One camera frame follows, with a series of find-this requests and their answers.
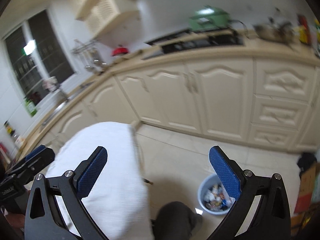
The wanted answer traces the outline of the light blue trash bin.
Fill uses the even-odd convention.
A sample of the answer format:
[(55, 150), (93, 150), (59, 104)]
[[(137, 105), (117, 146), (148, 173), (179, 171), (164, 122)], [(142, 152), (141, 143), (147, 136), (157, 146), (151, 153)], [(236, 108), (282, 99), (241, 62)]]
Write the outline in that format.
[(226, 215), (235, 202), (235, 199), (228, 195), (215, 173), (208, 176), (200, 184), (197, 198), (204, 211), (217, 216)]

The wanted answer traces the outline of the cream kitchen cabinet unit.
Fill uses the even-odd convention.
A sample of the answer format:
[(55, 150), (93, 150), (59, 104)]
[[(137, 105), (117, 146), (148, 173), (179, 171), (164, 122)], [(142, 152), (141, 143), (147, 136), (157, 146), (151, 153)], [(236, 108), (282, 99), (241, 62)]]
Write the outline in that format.
[(311, 48), (253, 40), (144, 59), (134, 54), (89, 83), (26, 138), (61, 147), (96, 122), (141, 124), (299, 152), (319, 148), (319, 58)]

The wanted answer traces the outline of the dark kitchen window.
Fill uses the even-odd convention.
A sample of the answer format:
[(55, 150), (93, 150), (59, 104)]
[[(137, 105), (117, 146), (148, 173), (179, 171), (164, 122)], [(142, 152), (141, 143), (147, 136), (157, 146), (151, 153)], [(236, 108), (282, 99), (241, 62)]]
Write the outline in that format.
[(4, 43), (16, 80), (35, 105), (49, 93), (42, 86), (46, 78), (53, 76), (62, 84), (75, 74), (46, 10), (21, 23)]

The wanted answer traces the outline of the brown cardboard box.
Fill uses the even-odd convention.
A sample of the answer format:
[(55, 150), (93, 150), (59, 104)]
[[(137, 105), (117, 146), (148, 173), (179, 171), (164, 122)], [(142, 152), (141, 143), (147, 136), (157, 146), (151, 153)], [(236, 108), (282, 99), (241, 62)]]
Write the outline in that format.
[(291, 229), (304, 227), (317, 207), (319, 207), (319, 163), (314, 163), (301, 176), (294, 215), (291, 217)]

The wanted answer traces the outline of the black bag on floor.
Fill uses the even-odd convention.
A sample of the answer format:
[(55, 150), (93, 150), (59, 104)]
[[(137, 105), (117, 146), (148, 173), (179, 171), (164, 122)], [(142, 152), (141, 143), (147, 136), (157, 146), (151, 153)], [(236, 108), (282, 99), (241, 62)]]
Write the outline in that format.
[(297, 166), (299, 167), (299, 177), (306, 172), (314, 163), (317, 162), (314, 152), (302, 152), (297, 161)]

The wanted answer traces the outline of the white cloth covered table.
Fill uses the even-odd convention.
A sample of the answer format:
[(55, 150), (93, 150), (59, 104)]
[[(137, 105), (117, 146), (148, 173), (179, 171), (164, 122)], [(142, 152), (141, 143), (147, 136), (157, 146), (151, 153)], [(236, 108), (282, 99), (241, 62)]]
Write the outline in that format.
[(107, 150), (107, 163), (82, 199), (86, 210), (109, 239), (153, 239), (148, 188), (131, 125), (100, 122), (80, 130), (60, 148), (45, 176), (75, 170), (98, 146)]

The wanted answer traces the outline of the green dish soap bottle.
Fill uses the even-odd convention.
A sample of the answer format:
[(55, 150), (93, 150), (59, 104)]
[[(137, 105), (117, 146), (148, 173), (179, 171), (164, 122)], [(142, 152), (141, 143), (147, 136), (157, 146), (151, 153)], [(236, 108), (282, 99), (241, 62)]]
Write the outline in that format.
[(28, 98), (25, 98), (25, 107), (31, 116), (34, 116), (37, 113), (36, 106), (33, 101)]

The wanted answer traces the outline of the person's dark trouser leg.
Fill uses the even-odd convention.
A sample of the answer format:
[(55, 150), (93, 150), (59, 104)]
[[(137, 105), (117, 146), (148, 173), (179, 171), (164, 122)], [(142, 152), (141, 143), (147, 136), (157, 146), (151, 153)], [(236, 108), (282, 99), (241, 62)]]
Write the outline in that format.
[(202, 226), (203, 217), (182, 202), (160, 208), (153, 222), (154, 239), (191, 239)]

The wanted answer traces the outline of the red pot lid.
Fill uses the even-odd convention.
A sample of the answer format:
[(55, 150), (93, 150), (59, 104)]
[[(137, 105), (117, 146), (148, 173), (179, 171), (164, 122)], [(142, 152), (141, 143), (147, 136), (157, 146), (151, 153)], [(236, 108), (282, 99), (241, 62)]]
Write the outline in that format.
[(112, 50), (111, 56), (116, 57), (116, 56), (121, 56), (128, 53), (129, 53), (129, 50), (126, 47), (119, 44), (116, 48), (114, 48), (114, 50)]

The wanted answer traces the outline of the steel wok pan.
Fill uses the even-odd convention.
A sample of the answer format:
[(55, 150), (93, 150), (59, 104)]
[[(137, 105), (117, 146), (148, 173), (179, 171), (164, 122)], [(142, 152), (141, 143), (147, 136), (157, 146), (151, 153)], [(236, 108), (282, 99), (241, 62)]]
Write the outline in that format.
[(277, 7), (274, 9), (274, 14), (268, 17), (268, 22), (254, 24), (253, 29), (259, 38), (271, 42), (288, 44), (295, 36), (293, 24)]

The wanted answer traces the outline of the yellow red seasoning package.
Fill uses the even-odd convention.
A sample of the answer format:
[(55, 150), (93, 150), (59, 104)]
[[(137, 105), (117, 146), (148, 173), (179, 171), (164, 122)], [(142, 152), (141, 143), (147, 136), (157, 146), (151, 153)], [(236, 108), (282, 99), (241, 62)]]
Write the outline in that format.
[(311, 45), (311, 35), (307, 19), (304, 15), (297, 14), (299, 41), (308, 46)]

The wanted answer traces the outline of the black gas stove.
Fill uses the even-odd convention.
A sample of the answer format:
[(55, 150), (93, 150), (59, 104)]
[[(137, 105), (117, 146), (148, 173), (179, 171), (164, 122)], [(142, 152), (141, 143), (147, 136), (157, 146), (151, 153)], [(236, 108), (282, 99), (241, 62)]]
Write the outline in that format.
[(202, 33), (197, 37), (180, 37), (178, 40), (169, 40), (168, 42), (158, 45), (158, 49), (154, 51), (150, 57), (157, 57), (192, 49), (243, 45), (243, 38), (239, 33), (234, 29), (227, 29), (221, 32), (214, 31), (213, 33)]

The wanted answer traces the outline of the green electric cooker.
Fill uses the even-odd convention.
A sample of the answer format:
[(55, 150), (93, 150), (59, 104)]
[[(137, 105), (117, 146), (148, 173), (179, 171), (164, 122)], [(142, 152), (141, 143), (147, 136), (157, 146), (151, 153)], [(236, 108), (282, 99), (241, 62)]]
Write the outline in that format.
[(231, 17), (228, 12), (210, 5), (195, 11), (195, 15), (189, 18), (189, 26), (192, 31), (226, 29), (230, 22)]

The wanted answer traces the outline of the cream upper wall cabinet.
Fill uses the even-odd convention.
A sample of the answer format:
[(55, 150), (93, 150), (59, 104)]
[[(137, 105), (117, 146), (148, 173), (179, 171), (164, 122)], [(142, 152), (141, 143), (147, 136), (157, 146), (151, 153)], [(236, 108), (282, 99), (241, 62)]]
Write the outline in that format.
[(83, 21), (93, 38), (109, 33), (139, 10), (135, 0), (69, 0), (75, 19)]

